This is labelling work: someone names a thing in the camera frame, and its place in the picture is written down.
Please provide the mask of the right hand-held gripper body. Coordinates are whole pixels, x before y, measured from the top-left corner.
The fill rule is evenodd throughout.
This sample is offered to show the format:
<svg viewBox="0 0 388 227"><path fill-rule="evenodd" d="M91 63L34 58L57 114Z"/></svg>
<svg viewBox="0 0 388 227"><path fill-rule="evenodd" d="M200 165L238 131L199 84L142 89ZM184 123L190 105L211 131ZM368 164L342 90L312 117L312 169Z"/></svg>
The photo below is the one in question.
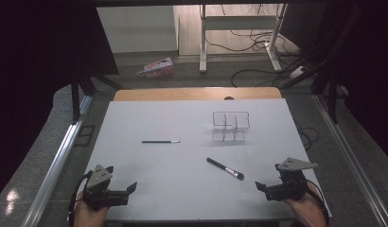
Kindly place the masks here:
<svg viewBox="0 0 388 227"><path fill-rule="evenodd" d="M313 169L318 165L288 157L282 164L276 166L280 173L282 184L277 193L277 200L301 200L309 189L307 179L303 173L305 169Z"/></svg>

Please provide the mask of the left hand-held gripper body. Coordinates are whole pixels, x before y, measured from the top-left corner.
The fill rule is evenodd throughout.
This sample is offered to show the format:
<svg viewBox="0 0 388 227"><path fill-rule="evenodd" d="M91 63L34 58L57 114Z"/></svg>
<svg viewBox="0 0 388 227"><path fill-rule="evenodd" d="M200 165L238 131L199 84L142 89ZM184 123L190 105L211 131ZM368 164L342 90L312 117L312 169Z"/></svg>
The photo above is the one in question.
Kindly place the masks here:
<svg viewBox="0 0 388 227"><path fill-rule="evenodd" d="M83 188L82 200L92 209L98 210L102 207L118 206L119 200L108 185L112 179L113 168L104 168L97 165L92 171L89 180Z"/></svg>

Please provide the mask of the black marker pen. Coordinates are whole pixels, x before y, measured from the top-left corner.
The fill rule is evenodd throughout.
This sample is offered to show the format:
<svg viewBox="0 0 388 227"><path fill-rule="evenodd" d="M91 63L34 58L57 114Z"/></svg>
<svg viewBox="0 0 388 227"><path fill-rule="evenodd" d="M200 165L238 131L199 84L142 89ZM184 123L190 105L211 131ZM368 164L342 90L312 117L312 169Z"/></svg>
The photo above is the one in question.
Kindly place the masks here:
<svg viewBox="0 0 388 227"><path fill-rule="evenodd" d="M211 158L207 158L206 161L210 164L212 164L213 166L216 166L222 170L224 170L225 172L229 173L230 175L232 175L233 177L239 179L240 181L243 181L244 180L244 174L228 167L228 166L225 166Z"/></svg>

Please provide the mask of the clear acrylic organizer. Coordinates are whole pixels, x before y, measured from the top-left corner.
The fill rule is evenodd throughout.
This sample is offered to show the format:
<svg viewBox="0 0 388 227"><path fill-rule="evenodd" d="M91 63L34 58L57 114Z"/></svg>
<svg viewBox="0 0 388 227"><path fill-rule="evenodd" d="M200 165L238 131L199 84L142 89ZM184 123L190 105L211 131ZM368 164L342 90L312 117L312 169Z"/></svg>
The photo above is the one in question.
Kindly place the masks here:
<svg viewBox="0 0 388 227"><path fill-rule="evenodd" d="M241 142L250 129L248 112L213 112L212 139L219 142Z"/></svg>

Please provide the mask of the person's right hand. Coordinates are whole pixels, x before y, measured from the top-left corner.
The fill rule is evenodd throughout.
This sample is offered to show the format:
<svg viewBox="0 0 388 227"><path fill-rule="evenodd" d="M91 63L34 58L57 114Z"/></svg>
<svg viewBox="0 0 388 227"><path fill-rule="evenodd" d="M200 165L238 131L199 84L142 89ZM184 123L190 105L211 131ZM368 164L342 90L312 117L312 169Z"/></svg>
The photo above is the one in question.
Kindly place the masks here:
<svg viewBox="0 0 388 227"><path fill-rule="evenodd" d="M295 216L300 218L316 217L321 214L321 208L319 202L314 199L309 193L306 193L304 197L299 200L286 199L284 202L290 207Z"/></svg>

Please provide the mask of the person's left hand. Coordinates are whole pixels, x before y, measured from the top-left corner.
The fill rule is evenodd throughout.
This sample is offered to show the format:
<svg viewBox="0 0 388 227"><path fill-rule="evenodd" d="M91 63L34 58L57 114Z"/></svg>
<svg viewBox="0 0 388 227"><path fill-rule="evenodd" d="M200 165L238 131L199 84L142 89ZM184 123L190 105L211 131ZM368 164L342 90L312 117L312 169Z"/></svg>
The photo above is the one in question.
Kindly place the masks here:
<svg viewBox="0 0 388 227"><path fill-rule="evenodd" d="M83 192L80 191L74 211L74 227L104 227L110 208L102 207L98 210L93 210L82 200L82 197Z"/></svg>

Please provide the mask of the white board sheet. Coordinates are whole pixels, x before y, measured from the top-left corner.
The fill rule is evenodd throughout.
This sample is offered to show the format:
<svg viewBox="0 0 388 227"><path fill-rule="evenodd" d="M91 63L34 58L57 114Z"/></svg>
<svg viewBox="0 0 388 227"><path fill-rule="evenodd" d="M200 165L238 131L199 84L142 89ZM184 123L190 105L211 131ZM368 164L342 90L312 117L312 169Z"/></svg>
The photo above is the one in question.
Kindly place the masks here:
<svg viewBox="0 0 388 227"><path fill-rule="evenodd" d="M248 112L246 139L214 141L213 112ZM87 166L112 166L112 190L137 183L128 204L110 210L109 221L288 220L293 214L285 203L268 201L256 189L256 182L278 184L275 166L288 157L308 158L283 98L113 101ZM207 158L244 174L244 180Z"/></svg>

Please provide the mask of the black metal stand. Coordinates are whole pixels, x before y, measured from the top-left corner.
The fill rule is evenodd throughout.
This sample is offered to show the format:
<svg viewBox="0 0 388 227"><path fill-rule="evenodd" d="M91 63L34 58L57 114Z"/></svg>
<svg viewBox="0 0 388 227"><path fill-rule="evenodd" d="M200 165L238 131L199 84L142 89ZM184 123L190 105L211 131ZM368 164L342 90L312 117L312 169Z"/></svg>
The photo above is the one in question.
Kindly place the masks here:
<svg viewBox="0 0 388 227"><path fill-rule="evenodd" d="M336 117L338 77L334 72L334 67L339 62L340 51L348 35L359 20L364 9L364 3L354 3L350 12L345 15L344 22L339 26L338 34L333 44L326 44L329 50L324 55L324 58L295 79L291 79L279 86L279 89L289 89L297 83L316 75L315 80L310 86L310 90L314 95L318 95L328 87L327 114L335 124L338 123Z"/></svg>
<svg viewBox="0 0 388 227"><path fill-rule="evenodd" d="M72 92L72 107L73 107L73 120L72 123L76 124L80 117L81 106L79 101L79 90L82 90L86 96L93 96L96 93L96 87L92 82L92 78L109 85L116 90L123 90L124 87L115 81L106 78L105 76L94 72L93 70L82 67L76 70L71 76L71 92Z"/></svg>

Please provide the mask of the wooden table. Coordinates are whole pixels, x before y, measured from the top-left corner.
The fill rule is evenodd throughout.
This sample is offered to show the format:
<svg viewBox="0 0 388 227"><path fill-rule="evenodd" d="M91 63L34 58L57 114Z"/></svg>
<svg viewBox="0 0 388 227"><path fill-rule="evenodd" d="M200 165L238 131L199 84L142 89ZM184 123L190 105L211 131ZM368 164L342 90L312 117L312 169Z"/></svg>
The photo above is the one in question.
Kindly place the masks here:
<svg viewBox="0 0 388 227"><path fill-rule="evenodd" d="M167 101L167 100L224 100L234 99L274 99L282 95L274 87L203 87L203 88L158 88L119 90L114 101Z"/></svg>

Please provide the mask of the white power strip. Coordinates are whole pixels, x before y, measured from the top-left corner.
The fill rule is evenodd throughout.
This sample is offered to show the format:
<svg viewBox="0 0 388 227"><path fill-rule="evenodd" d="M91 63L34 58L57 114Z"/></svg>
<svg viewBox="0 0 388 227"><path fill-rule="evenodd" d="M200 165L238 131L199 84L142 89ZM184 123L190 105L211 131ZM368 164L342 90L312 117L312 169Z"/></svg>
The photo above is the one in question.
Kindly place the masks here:
<svg viewBox="0 0 388 227"><path fill-rule="evenodd" d="M297 78L298 76L300 76L301 74L303 74L306 71L307 71L306 67L299 66L290 74L290 78L291 79L295 79L295 78Z"/></svg>

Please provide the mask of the dark curtain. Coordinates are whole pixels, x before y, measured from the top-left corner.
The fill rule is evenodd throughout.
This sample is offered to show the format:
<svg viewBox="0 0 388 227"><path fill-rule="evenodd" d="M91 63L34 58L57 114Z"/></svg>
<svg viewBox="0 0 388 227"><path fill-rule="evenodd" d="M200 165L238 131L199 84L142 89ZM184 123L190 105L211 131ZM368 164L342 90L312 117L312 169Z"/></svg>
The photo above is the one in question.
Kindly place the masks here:
<svg viewBox="0 0 388 227"><path fill-rule="evenodd" d="M388 0L330 0L326 19L337 25L357 5L364 9L334 70L348 91L346 107L388 156Z"/></svg>
<svg viewBox="0 0 388 227"><path fill-rule="evenodd" d="M0 0L0 194L74 76L118 72L97 8Z"/></svg>

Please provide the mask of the pink carton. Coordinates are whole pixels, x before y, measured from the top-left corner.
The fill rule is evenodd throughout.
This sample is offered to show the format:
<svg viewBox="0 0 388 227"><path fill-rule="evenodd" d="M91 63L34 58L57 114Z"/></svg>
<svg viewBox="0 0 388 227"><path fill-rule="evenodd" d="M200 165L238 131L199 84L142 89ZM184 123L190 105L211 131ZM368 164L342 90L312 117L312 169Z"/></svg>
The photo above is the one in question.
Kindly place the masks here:
<svg viewBox="0 0 388 227"><path fill-rule="evenodd" d="M145 65L142 70L138 71L138 77L156 78L174 73L174 65L171 58L165 58L159 61Z"/></svg>

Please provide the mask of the white cabinet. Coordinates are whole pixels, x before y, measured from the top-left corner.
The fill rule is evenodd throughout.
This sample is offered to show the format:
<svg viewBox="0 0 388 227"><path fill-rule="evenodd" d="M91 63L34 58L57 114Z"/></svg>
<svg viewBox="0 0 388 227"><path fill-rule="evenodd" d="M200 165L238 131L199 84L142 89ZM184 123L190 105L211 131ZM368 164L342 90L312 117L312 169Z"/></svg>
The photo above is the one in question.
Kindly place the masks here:
<svg viewBox="0 0 388 227"><path fill-rule="evenodd" d="M97 8L113 53L175 51L173 6Z"/></svg>

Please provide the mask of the black floor frame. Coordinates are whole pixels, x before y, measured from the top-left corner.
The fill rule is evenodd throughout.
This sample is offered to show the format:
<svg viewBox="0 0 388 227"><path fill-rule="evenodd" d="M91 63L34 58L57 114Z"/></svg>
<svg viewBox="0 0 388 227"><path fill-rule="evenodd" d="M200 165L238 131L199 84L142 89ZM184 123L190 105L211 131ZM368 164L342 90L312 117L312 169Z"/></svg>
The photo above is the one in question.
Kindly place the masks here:
<svg viewBox="0 0 388 227"><path fill-rule="evenodd" d="M82 126L79 130L79 133L75 139L75 147L88 147L91 143L91 140L94 136L95 125Z"/></svg>

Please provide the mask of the aluminium rail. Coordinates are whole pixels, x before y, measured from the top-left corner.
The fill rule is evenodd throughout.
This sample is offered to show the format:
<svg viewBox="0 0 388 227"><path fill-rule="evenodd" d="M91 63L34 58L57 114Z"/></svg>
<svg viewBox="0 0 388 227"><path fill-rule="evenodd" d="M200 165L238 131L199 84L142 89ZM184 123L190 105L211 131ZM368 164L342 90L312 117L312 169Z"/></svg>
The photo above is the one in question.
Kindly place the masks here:
<svg viewBox="0 0 388 227"><path fill-rule="evenodd" d="M73 121L68 127L65 136L58 148L58 151L46 172L44 180L29 207L26 217L21 227L37 227L41 217L44 213L52 192L54 191L55 185L61 176L63 166L67 160L68 154L77 138L79 129L82 126L82 122L91 104L92 97L84 96L81 103L79 104L79 117Z"/></svg>
<svg viewBox="0 0 388 227"><path fill-rule="evenodd" d="M365 171L355 156L353 149L350 147L346 140L341 128L335 123L328 114L327 105L323 98L318 95L313 95L313 99L318 105L318 109L321 112L326 124L334 137L338 147L347 162L352 175L354 176L362 194L364 195L366 202L370 206L376 220L380 227L388 227L388 209L383 202L383 199L379 196L378 190L372 185L371 181L367 177Z"/></svg>

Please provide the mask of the white desk frame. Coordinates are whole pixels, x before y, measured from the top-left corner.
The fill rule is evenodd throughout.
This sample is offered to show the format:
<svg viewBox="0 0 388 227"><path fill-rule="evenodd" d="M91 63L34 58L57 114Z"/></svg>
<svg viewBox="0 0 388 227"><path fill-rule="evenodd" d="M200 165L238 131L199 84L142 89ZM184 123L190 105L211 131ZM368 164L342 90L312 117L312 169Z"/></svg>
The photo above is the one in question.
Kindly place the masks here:
<svg viewBox="0 0 388 227"><path fill-rule="evenodd" d="M201 16L201 50L200 72L205 73L206 68L206 31L207 30L271 30L271 39L264 45L273 66L273 70L279 72L282 67L276 57L274 48L281 23L284 18L287 5L284 4L276 15L251 15L251 16L207 16L206 5L200 5Z"/></svg>

